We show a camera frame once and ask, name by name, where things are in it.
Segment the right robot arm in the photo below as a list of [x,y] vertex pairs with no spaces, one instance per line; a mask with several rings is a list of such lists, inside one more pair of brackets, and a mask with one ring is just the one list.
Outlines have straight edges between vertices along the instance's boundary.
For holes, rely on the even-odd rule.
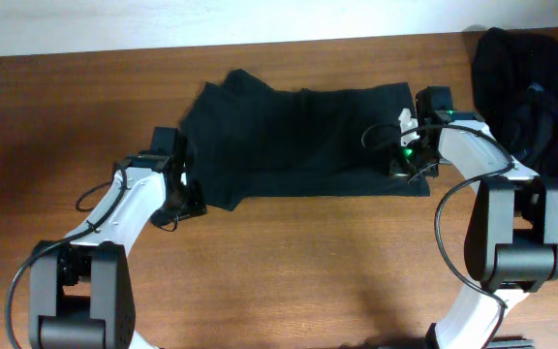
[[[399,135],[389,142],[400,175],[435,175],[441,161],[463,179],[438,203],[434,234],[441,256],[462,288],[447,314],[428,328],[426,348],[532,348],[522,336],[497,332],[511,310],[558,279],[558,179],[516,160],[475,111],[457,111],[446,86],[416,95],[413,111],[398,117]],[[451,196],[476,193],[464,240],[461,272],[444,248],[441,218]]]

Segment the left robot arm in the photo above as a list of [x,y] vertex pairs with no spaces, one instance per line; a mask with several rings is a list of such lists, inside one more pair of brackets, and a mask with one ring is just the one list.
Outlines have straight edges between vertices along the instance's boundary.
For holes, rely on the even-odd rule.
[[150,347],[136,328],[128,256],[146,224],[172,232],[206,213],[187,147],[178,129],[155,128],[148,149],[114,164],[107,193],[75,229],[36,245],[25,266],[31,347]]

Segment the black t-shirt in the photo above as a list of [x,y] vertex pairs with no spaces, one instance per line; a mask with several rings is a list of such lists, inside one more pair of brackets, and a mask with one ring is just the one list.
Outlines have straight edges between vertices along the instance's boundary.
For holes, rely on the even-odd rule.
[[407,83],[336,91],[276,90],[244,70],[208,82],[181,121],[192,179],[206,202],[234,210],[246,198],[426,197],[423,178],[388,172],[375,145],[414,108]]

